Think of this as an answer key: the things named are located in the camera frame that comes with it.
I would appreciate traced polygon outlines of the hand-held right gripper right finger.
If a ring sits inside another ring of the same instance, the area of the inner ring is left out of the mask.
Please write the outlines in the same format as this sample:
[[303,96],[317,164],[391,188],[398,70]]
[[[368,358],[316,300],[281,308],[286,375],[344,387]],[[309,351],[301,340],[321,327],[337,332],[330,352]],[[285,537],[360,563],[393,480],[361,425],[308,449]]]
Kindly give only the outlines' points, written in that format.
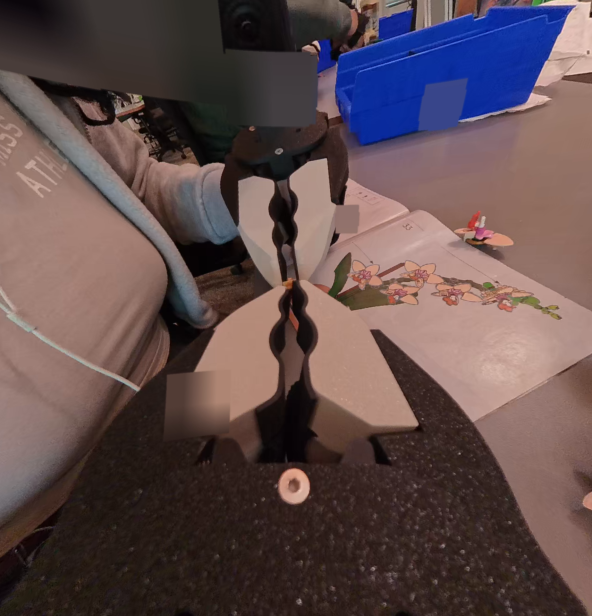
[[292,286],[299,379],[287,396],[287,460],[375,463],[375,438],[419,428],[370,328],[312,283]]

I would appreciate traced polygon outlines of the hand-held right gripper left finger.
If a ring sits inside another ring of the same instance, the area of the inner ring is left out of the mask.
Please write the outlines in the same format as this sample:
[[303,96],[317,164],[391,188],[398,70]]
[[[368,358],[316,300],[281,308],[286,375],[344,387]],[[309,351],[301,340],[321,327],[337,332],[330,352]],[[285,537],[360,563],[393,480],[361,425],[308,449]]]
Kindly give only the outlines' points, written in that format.
[[282,462],[285,422],[285,324],[290,291],[276,287],[214,330],[195,369],[197,427],[236,441],[249,461]]

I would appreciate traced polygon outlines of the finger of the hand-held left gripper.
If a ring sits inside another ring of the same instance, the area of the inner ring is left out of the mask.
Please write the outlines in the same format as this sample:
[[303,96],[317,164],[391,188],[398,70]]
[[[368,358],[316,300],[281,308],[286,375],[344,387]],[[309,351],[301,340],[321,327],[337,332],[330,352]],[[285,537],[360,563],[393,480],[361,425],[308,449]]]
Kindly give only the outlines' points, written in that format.
[[331,200],[327,158],[311,160],[284,181],[290,197],[293,242],[284,247],[284,279],[309,280],[325,260],[335,230],[336,205]]
[[239,233],[263,278],[280,287],[287,280],[287,232],[279,215],[284,200],[270,179],[253,176],[238,183]]

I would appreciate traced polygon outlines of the person's left forearm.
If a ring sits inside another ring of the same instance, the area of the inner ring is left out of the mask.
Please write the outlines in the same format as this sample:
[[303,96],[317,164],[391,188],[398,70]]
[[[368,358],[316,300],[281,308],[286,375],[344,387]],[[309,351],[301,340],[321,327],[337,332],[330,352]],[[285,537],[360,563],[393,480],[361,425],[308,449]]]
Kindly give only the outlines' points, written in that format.
[[94,148],[174,242],[225,244],[239,235],[221,193],[223,164],[160,162],[119,121],[89,127],[88,133]]

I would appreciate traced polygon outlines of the grey desk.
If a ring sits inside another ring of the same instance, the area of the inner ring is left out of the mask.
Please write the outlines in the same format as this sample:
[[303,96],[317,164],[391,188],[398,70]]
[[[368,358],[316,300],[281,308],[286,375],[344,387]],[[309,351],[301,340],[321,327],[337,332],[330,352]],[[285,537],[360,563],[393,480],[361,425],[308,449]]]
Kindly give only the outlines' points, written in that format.
[[[551,101],[359,146],[352,178],[459,227],[483,210],[515,241],[490,255],[592,311],[592,73],[541,88]],[[592,356],[476,420],[531,530],[592,615]]]

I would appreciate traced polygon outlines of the blue plastic bin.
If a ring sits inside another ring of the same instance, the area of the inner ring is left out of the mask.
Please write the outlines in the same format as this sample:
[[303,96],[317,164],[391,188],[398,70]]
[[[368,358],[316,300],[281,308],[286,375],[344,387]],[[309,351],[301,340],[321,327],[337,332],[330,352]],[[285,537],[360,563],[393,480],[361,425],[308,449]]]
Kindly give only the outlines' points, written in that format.
[[480,16],[466,15],[410,30],[401,15],[380,20],[378,46],[385,60],[403,60],[402,75],[413,83],[467,80],[467,94],[486,103],[525,101],[554,51],[570,4],[495,5]]
[[335,95],[365,145],[525,103],[547,58],[548,18],[495,9],[395,37],[340,57]]

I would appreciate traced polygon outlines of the flower instruction booklet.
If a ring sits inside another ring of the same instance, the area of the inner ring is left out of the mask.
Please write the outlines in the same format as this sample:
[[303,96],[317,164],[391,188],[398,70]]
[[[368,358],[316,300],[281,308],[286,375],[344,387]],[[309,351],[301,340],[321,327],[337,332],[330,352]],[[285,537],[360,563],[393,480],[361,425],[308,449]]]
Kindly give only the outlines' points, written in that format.
[[348,180],[357,234],[311,276],[425,370],[472,420],[592,355],[592,312]]

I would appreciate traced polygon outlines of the person in grey hoodie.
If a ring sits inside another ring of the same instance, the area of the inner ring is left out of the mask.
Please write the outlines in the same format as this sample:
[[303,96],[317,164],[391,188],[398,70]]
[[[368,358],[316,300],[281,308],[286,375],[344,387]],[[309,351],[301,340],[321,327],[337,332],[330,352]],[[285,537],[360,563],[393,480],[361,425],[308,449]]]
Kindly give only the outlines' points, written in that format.
[[98,105],[0,70],[0,558],[67,499],[169,356],[161,318],[216,312],[169,234],[90,141]]

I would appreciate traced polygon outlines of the white plastic sheet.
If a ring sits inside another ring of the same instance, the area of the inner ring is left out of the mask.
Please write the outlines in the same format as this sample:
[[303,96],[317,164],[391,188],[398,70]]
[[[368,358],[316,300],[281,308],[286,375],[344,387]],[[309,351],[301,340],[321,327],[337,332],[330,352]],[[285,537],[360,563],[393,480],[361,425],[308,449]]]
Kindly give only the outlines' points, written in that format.
[[590,1],[547,1],[533,7],[549,16],[553,8],[570,8],[564,25],[538,76],[535,88],[560,81],[564,76],[592,72],[592,17]]

